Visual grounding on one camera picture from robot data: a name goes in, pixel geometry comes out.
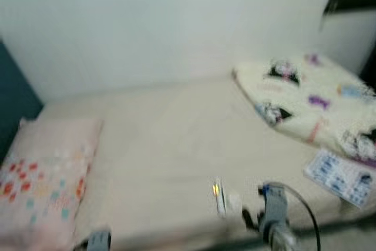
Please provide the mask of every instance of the bedroom wall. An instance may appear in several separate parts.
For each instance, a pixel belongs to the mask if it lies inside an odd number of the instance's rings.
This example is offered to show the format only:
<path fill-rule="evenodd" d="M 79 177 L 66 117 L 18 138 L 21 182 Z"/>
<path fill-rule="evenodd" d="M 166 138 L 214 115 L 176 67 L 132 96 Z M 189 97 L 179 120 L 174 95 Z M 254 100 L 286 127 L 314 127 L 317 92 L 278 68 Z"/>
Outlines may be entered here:
<path fill-rule="evenodd" d="M 322 51 L 359 73 L 376 12 L 322 18 L 327 0 L 0 0 L 0 35 L 39 96 L 224 75 Z"/>

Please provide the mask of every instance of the mattress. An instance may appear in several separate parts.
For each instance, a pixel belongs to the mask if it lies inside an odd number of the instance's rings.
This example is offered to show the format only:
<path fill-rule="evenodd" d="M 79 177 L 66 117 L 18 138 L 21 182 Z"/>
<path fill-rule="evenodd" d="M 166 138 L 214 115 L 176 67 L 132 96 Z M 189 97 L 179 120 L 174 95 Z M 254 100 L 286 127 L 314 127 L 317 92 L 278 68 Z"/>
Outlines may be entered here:
<path fill-rule="evenodd" d="M 111 228 L 114 250 L 167 244 L 187 250 L 256 236 L 246 233 L 240 214 L 219 219 L 212 194 L 217 176 L 253 216 L 264 205 L 257 187 L 268 180 L 298 190 L 321 225 L 376 210 L 374 191 L 359 209 L 305 178 L 317 148 L 270 129 L 231 78 L 78 96 L 48 103 L 40 114 L 83 116 L 105 123 L 77 215 L 77 240 L 102 226 Z M 288 201 L 291 224 L 310 227 L 302 206 Z"/>

